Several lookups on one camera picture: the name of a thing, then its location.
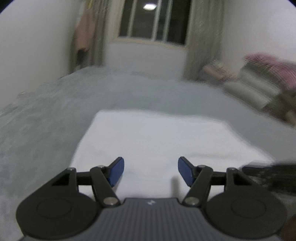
black round disc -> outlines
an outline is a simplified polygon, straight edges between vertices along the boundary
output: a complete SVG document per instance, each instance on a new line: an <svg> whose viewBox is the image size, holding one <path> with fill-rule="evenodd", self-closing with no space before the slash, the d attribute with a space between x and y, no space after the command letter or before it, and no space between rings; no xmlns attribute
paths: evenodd
<svg viewBox="0 0 296 241"><path fill-rule="evenodd" d="M96 203L78 193L72 197L28 197L18 207L17 222L23 233L38 239L72 237L88 228L97 214Z"/></svg>
<svg viewBox="0 0 296 241"><path fill-rule="evenodd" d="M272 236L284 225L286 209L272 195L224 192L208 201L206 215L215 228L240 239Z"/></svg>

gray curtain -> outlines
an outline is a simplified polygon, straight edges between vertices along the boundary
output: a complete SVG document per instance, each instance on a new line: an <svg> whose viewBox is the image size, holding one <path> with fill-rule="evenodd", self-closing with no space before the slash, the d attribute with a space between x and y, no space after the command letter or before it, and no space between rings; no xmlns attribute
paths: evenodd
<svg viewBox="0 0 296 241"><path fill-rule="evenodd" d="M105 26L107 22L109 0L93 0L95 33L92 46L89 48L85 66L104 65L105 63Z"/></svg>
<svg viewBox="0 0 296 241"><path fill-rule="evenodd" d="M192 0L192 26L184 77L196 80L201 68L220 59L225 0Z"/></svg>

white wall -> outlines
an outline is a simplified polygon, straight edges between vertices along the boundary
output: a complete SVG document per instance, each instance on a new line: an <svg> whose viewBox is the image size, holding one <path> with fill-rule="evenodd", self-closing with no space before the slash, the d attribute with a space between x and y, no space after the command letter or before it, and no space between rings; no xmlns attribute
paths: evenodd
<svg viewBox="0 0 296 241"><path fill-rule="evenodd" d="M227 0L223 61L234 72L249 53L296 62L296 8L288 0Z"/></svg>
<svg viewBox="0 0 296 241"><path fill-rule="evenodd" d="M106 65L122 71L162 78L181 78L187 52L160 46L113 42L107 47Z"/></svg>
<svg viewBox="0 0 296 241"><path fill-rule="evenodd" d="M69 73L81 0L14 0L0 14L0 108Z"/></svg>

silver screw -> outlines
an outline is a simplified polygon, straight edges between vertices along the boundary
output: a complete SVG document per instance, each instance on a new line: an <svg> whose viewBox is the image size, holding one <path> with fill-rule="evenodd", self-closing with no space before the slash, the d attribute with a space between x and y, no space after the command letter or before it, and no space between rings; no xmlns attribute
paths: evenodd
<svg viewBox="0 0 296 241"><path fill-rule="evenodd" d="M106 205L113 206L116 203L118 203L118 199L115 197L106 197L106 198L104 198L103 202Z"/></svg>
<svg viewBox="0 0 296 241"><path fill-rule="evenodd" d="M199 202L200 202L200 200L196 197L188 197L185 199L185 203L190 206L198 205Z"/></svg>

window frame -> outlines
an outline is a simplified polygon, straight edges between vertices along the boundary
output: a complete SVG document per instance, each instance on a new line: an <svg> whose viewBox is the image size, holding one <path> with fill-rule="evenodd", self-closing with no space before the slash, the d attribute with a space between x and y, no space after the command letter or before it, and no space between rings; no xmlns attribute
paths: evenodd
<svg viewBox="0 0 296 241"><path fill-rule="evenodd" d="M138 0L133 1L132 5L132 12L131 15L135 15L136 12L136 4ZM189 45L189 38L188 36L190 35L192 25L193 25L193 9L194 9L194 3L195 0L191 0L191 6L190 6L190 11L189 11L189 18L188 18L188 24L187 24L187 31L186 31L186 38L185 38L185 44L177 44L177 43L171 43L171 42L166 42L167 36L168 36L168 29L169 29L169 18L166 18L165 21L165 28L166 28L166 35L165 38L162 41L156 41L156 35L157 35L157 25L159 21L159 16L160 16L160 6L162 3L162 0L157 1L157 7L156 7L156 14L154 17L154 24L153 24L153 32L152 32L152 38L151 39L144 39L144 38L136 38L136 37L131 37L131 30L132 30L132 24L130 17L129 21L129 27L128 27L128 36L127 37L119 37L119 32L120 32L120 26L121 26L121 19L122 19L122 14L123 14L123 8L124 8L124 3L125 0L112 0L113 3L111 3L110 6L110 11L109 11L109 18L114 18L114 16L117 16L115 21L113 23L114 27L114 32L113 36L109 38L110 42L125 42L125 43L138 43L138 44L146 44L146 45L155 45L155 46L160 46L168 49L176 49L176 50L187 50L188 45ZM173 0L169 0L169 7L167 9L167 14L171 13L172 10L172 2Z"/></svg>

